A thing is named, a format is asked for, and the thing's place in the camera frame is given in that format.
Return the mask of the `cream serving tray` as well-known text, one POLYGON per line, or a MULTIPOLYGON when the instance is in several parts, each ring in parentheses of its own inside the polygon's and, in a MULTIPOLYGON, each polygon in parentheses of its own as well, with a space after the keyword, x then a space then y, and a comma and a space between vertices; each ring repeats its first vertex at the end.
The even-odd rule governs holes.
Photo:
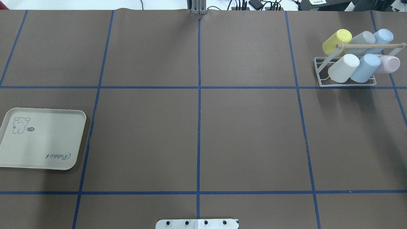
POLYGON ((12 108, 1 124, 2 168, 69 170, 86 124, 81 110, 12 108))

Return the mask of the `grey plastic cup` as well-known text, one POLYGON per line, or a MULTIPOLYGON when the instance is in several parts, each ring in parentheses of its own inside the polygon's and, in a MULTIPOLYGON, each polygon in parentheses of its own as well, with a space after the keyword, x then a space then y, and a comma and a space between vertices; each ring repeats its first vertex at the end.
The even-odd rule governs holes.
MULTIPOLYGON (((351 41, 349 42, 349 44, 362 44, 362 45, 366 45, 366 44, 375 44, 376 42, 376 38, 373 35, 373 33, 369 32, 369 31, 363 31, 361 33, 359 33, 358 35, 356 35, 355 37, 353 37, 351 39, 351 41)), ((367 48, 345 48, 343 50, 343 53, 345 54, 353 54, 357 57, 361 57, 364 55, 364 52, 367 50, 367 48)))

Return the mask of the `yellow plastic cup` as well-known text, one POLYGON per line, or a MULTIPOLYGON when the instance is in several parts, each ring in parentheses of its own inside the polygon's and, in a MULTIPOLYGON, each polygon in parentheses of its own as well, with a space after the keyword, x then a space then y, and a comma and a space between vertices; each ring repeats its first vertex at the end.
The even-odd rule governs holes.
POLYGON ((352 34, 346 29, 339 29, 333 33, 324 43, 322 44, 322 49, 324 53, 329 56, 336 49, 338 44, 349 44, 352 39, 352 34))

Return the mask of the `light blue cup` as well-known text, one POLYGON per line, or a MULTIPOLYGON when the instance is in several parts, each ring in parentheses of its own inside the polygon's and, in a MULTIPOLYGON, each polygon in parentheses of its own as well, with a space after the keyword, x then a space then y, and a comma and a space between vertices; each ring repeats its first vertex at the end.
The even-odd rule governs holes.
POLYGON ((390 44, 394 39, 393 33, 388 29, 379 29, 373 35, 375 38, 375 45, 390 44))

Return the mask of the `pink plastic cup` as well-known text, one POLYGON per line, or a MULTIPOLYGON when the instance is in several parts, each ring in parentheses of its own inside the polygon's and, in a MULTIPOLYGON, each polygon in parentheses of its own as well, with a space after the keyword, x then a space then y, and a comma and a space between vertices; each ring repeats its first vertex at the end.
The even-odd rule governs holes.
POLYGON ((374 75, 392 74, 400 68, 401 61, 395 56, 381 54, 376 54, 376 56, 380 59, 381 64, 373 73, 374 75))

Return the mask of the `aluminium frame post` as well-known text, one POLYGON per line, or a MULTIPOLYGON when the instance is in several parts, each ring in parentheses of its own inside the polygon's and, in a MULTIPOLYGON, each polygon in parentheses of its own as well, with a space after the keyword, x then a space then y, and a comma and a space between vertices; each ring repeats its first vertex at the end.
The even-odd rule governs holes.
POLYGON ((207 13, 206 0, 187 0, 187 7, 193 15, 207 13))

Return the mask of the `blue plastic cup front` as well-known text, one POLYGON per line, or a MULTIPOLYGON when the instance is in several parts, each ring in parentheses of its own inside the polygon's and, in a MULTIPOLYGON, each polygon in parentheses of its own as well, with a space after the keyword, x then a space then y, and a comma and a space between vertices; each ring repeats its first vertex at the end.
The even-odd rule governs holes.
POLYGON ((360 64, 350 76, 356 83, 365 83, 381 65, 380 58, 375 54, 365 54, 360 58, 360 64))

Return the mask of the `pale green plastic cup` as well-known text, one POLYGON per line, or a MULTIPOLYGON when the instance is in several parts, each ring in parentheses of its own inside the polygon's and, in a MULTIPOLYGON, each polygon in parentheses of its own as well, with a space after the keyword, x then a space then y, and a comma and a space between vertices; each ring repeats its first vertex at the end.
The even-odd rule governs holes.
POLYGON ((356 55, 345 54, 328 69, 328 76, 337 83, 344 83, 349 80, 359 64, 360 60, 356 55))

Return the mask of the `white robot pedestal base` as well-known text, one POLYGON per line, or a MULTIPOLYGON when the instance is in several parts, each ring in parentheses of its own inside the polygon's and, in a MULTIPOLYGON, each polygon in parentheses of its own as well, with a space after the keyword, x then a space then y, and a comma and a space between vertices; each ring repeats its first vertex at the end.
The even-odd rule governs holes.
POLYGON ((156 229, 239 229, 237 219, 167 219, 159 220, 156 229))

